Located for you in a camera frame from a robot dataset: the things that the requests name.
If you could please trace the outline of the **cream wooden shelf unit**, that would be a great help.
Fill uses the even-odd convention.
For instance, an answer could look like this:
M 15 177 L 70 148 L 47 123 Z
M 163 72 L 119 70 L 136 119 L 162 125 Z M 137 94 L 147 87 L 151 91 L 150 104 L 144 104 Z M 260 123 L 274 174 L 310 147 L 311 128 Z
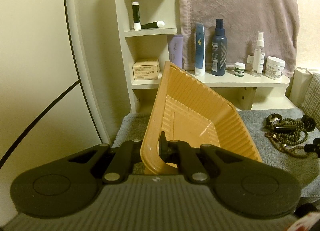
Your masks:
M 152 110 L 160 85 L 174 83 L 186 90 L 191 83 L 179 75 L 181 69 L 169 61 L 167 37 L 180 33 L 178 0 L 115 0 L 120 51 L 132 113 Z M 160 73 L 156 79 L 136 80 L 133 66 L 139 59 L 157 58 Z M 294 104 L 285 96 L 289 78 L 272 80 L 265 75 L 255 77 L 246 72 L 243 77 L 227 71 L 217 77 L 207 71 L 191 82 L 200 81 L 211 87 L 238 110 L 290 109 Z

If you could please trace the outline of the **black rectangular stick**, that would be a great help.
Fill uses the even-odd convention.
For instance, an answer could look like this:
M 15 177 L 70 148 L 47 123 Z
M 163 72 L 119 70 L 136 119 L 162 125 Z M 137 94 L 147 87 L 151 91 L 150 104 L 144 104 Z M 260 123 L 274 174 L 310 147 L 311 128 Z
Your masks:
M 276 133 L 291 133 L 297 130 L 296 125 L 282 125 L 282 126 L 275 126 L 274 132 Z

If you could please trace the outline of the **lying black white stick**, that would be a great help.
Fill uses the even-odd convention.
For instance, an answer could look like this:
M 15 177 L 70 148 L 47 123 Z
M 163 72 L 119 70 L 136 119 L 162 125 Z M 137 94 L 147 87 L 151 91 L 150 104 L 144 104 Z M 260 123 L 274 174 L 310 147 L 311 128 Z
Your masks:
M 163 28 L 165 26 L 164 21 L 155 21 L 147 24 L 141 25 L 141 29 L 154 29 L 154 28 Z

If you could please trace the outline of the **orange plastic tray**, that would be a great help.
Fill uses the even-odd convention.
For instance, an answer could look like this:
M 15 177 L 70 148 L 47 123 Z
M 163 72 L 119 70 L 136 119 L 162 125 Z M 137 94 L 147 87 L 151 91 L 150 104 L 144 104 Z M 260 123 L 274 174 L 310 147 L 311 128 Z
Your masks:
M 199 148 L 211 144 L 261 162 L 261 156 L 235 106 L 185 70 L 166 61 L 140 156 L 146 171 L 176 174 L 159 156 L 159 137 Z

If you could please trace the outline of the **small green white jar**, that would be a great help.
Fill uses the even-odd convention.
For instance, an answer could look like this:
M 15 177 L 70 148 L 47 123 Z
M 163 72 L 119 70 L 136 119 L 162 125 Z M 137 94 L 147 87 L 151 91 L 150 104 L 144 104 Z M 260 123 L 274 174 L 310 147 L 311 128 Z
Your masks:
M 243 77 L 246 65 L 244 63 L 236 62 L 234 64 L 234 75 L 237 77 Z

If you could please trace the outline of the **lilac tube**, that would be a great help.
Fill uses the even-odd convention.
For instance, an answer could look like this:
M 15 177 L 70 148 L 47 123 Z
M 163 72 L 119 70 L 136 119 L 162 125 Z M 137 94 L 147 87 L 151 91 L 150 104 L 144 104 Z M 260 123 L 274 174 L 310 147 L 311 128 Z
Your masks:
M 183 35 L 168 35 L 168 52 L 169 52 L 169 60 L 174 63 L 179 68 L 183 67 Z

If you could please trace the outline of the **standing black white stick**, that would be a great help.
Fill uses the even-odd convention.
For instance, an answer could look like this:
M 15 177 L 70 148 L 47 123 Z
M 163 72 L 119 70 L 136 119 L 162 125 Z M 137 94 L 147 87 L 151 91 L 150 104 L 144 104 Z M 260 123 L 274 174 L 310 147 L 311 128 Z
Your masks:
M 132 13 L 133 13 L 133 26 L 135 31 L 141 30 L 140 14 L 139 14 L 139 2 L 132 2 Z

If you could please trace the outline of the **mauve hanging towel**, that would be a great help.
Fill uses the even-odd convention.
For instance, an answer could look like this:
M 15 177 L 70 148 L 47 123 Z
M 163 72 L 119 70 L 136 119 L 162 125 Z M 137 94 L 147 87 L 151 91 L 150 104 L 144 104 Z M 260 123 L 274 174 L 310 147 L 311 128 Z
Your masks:
M 291 77 L 296 66 L 299 14 L 297 0 L 179 0 L 183 35 L 183 68 L 195 66 L 195 25 L 203 23 L 206 68 L 212 67 L 212 39 L 216 20 L 224 22 L 227 37 L 226 67 L 245 63 L 254 53 L 263 32 L 266 56 L 285 61 L 284 74 Z

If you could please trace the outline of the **dark blue spray bottle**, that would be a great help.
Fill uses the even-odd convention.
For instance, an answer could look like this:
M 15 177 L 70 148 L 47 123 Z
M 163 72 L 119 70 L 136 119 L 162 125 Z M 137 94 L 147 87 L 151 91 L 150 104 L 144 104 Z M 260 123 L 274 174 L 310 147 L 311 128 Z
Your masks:
M 212 74 L 223 76 L 226 69 L 227 38 L 223 19 L 216 20 L 216 28 L 212 39 Z

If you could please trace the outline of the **large white cream jar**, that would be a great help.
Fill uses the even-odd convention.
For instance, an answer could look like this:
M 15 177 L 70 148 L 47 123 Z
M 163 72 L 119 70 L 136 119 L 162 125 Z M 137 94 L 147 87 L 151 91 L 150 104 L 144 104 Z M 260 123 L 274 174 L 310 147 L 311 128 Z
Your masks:
M 273 80 L 281 80 L 284 67 L 285 67 L 284 60 L 277 57 L 268 56 L 267 62 L 266 62 L 265 74 L 268 78 L 271 78 Z

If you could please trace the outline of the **clear spray bottle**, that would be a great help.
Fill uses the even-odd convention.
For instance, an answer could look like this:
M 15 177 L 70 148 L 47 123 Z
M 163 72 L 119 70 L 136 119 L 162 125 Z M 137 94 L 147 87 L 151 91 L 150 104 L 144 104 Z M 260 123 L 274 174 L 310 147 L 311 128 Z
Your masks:
M 253 60 L 253 76 L 260 77 L 263 72 L 264 61 L 265 61 L 265 42 L 264 42 L 264 33 L 258 32 L 258 38 L 256 47 L 254 50 L 254 60 Z

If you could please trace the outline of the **grey checked cushion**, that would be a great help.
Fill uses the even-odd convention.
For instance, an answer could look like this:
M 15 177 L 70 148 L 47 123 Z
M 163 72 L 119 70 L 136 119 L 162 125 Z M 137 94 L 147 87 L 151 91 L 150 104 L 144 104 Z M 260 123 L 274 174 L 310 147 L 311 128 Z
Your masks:
M 320 115 L 319 115 L 319 106 L 320 106 L 320 82 L 319 82 L 319 73 L 315 73 L 312 76 L 310 84 L 306 90 L 304 101 L 302 102 L 300 108 L 304 113 L 312 117 L 316 123 L 316 128 L 319 130 L 320 124 Z

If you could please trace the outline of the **blue white tube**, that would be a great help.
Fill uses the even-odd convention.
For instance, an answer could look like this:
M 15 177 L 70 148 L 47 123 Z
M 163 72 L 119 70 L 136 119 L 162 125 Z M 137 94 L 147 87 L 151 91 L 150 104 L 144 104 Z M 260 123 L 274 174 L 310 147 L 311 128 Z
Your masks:
M 196 23 L 195 75 L 203 76 L 206 68 L 205 36 L 203 23 Z

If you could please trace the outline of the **beige cardboard box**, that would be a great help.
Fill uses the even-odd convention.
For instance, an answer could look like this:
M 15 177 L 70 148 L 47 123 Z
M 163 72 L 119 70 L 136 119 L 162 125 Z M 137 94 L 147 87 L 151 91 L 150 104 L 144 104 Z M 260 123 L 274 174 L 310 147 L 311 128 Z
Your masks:
M 153 80 L 159 75 L 158 59 L 139 59 L 132 67 L 134 80 Z

